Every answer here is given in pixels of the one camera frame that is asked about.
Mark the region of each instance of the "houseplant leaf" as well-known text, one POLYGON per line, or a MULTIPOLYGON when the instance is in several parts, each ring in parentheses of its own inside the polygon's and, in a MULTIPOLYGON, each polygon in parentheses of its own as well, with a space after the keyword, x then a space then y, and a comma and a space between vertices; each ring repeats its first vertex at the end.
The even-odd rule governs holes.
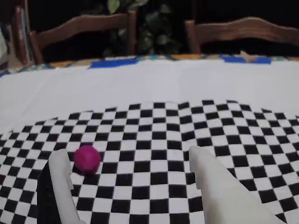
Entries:
POLYGON ((120 6, 120 4, 121 4, 120 0, 108 0, 108 9, 110 14, 115 13, 118 7, 120 6))

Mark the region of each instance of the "checkered mat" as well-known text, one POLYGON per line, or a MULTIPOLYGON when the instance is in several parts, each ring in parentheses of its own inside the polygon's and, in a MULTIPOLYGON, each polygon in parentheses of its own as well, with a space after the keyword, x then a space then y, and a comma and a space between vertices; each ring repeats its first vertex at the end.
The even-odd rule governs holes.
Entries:
POLYGON ((235 101, 144 103, 79 112, 0 138, 0 221, 36 223, 36 185, 53 150, 93 145, 96 175, 71 175, 87 223, 204 223, 189 146, 205 147, 281 220, 299 223, 299 122, 235 101))

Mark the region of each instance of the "magenta ball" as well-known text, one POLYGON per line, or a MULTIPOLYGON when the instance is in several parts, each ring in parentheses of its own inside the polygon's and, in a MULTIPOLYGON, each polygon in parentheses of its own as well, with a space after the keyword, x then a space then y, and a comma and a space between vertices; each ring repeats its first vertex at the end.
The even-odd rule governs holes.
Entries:
POLYGON ((75 156, 75 166, 83 173, 96 173, 100 161, 101 155, 92 146, 82 146, 76 150, 75 156))

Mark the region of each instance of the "dark background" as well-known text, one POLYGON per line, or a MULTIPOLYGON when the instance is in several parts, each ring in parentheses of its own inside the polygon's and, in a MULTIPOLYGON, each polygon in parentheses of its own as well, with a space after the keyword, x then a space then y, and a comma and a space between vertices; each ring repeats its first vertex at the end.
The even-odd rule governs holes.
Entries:
MULTIPOLYGON (((106 0, 28 0, 31 30, 41 32, 59 26, 92 8, 97 1, 106 3, 106 0)), ((150 4, 138 10, 138 17, 158 7, 161 1, 167 3, 172 9, 171 22, 175 24, 174 38, 182 43, 180 53, 189 52, 184 27, 184 21, 189 19, 195 18, 196 23, 205 23, 227 22, 245 16, 257 16, 281 26, 299 28, 299 3, 294 0, 149 0, 150 4)), ((14 6, 19 2, 21 0, 0 0, 0 21, 10 21, 14 6)), ((48 47, 44 54, 48 61, 95 58, 101 57, 107 44, 109 44, 107 32, 85 33, 48 47)), ((203 53, 236 54, 240 50, 245 50, 249 54, 299 56, 298 47, 258 39, 213 42, 202 46, 203 53)))

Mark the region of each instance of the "wooden chair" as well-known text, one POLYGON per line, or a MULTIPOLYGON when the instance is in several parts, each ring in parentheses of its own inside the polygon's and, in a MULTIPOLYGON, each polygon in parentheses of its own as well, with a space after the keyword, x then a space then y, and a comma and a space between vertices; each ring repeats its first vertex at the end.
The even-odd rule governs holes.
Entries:
POLYGON ((42 49, 45 47, 68 39, 76 34, 100 31, 116 28, 127 28, 127 54, 134 55, 136 42, 136 11, 129 11, 128 14, 115 15, 82 15, 74 17, 59 27, 36 33, 30 32, 33 52, 36 64, 44 63, 42 49))
POLYGON ((227 23, 199 25, 195 25, 194 21, 186 21, 185 27, 189 48, 193 54, 200 54, 200 46, 207 42, 242 38, 259 38, 299 46, 299 29, 278 26, 256 17, 247 17, 227 23))

